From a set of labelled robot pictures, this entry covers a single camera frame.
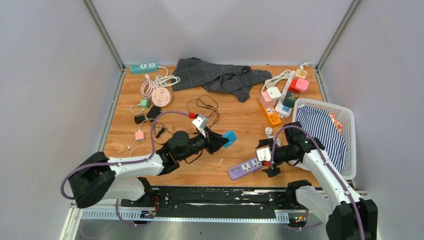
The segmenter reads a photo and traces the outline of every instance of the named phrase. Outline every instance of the purple power strip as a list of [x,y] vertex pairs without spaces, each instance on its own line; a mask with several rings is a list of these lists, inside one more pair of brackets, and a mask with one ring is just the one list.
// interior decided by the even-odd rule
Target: purple power strip
[[236,180],[260,168],[262,168],[262,163],[256,158],[253,158],[228,169],[228,173],[232,180]]

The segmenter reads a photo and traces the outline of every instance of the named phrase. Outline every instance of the gray cloth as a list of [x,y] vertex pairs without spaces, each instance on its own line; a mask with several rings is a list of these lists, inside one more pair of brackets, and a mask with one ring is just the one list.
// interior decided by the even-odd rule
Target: gray cloth
[[174,91],[202,86],[208,92],[233,94],[242,103],[249,99],[253,84],[273,77],[250,66],[214,64],[196,57],[180,59],[172,74],[180,78],[172,86]]

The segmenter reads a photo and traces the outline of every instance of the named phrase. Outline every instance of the pink block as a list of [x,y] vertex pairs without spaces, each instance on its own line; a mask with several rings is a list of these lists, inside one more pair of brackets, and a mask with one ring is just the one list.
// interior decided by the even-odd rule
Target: pink block
[[306,91],[306,89],[308,89],[309,86],[309,81],[303,78],[298,78],[296,85],[294,86],[295,89],[299,90],[299,91]]
[[266,109],[274,107],[277,103],[277,100],[278,99],[272,100],[266,91],[263,91],[260,95],[260,104],[262,104],[262,106]]
[[141,142],[145,139],[145,132],[144,131],[136,131],[135,132],[135,140],[137,142]]

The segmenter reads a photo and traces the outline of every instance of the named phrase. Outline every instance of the robotic arm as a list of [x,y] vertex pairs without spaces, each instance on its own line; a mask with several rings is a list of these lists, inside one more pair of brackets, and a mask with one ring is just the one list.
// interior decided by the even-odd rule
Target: robotic arm
[[317,149],[300,123],[284,127],[288,145],[276,147],[272,138],[259,141],[259,148],[267,146],[256,151],[257,159],[268,166],[265,172],[273,177],[281,172],[278,165],[298,160],[313,173],[327,195],[322,196],[307,180],[295,181],[287,186],[289,203],[313,212],[325,224],[330,240],[375,240],[378,209],[374,201],[361,198],[336,170],[320,141],[314,138]]
[[205,116],[198,114],[193,118],[196,136],[190,138],[187,132],[177,131],[151,155],[114,158],[96,152],[90,156],[77,168],[84,169],[69,177],[77,207],[88,208],[105,199],[149,201],[150,197],[143,196],[150,184],[139,176],[169,174],[180,167],[180,161],[202,150],[214,154],[229,141],[207,127],[209,119]]

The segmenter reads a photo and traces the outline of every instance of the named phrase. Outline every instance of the round power strip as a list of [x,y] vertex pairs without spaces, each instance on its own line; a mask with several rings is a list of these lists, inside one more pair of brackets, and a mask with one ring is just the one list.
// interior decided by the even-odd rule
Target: round power strip
[[171,100],[171,92],[164,87],[158,87],[151,93],[151,101],[155,106],[165,107],[170,104]]

